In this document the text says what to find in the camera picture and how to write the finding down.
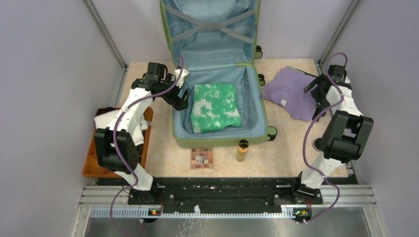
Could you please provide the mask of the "purple t-shirt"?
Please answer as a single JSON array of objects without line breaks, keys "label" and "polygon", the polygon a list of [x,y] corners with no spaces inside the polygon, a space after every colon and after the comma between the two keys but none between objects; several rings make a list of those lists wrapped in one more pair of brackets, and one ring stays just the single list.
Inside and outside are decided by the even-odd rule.
[{"label": "purple t-shirt", "polygon": [[285,108],[292,119],[311,121],[317,103],[304,88],[315,78],[296,68],[285,67],[262,87],[262,94],[264,99]]}]

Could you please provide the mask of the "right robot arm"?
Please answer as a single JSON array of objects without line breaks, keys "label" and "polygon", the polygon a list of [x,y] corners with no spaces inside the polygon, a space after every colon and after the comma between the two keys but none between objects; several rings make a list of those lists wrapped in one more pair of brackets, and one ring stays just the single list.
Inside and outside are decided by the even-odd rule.
[{"label": "right robot arm", "polygon": [[318,115],[332,113],[325,132],[315,140],[319,150],[315,161],[298,175],[298,182],[290,189],[295,203],[320,199],[320,187],[324,179],[338,167],[358,160],[364,151],[374,125],[364,116],[352,97],[352,86],[345,66],[330,65],[327,74],[321,74],[304,88],[317,103],[314,121]]}]

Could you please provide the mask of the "green white tie-dye garment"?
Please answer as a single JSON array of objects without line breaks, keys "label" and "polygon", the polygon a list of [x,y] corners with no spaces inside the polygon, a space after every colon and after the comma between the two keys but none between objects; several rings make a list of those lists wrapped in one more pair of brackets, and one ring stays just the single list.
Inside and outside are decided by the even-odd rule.
[{"label": "green white tie-dye garment", "polygon": [[190,119],[195,134],[241,126],[235,85],[222,82],[195,85]]}]

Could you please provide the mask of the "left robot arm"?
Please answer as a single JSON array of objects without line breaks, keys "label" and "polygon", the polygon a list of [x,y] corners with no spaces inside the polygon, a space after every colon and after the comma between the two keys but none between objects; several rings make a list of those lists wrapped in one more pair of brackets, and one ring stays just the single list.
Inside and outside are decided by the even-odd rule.
[{"label": "left robot arm", "polygon": [[153,176],[140,165],[140,153],[133,136],[144,121],[144,112],[157,97],[177,111],[188,108],[191,91],[184,87],[184,81],[189,75],[181,60],[173,73],[169,73],[164,64],[148,63],[147,72],[131,84],[128,97],[115,118],[94,133],[99,166],[124,178],[146,204],[155,203],[159,194]]}]

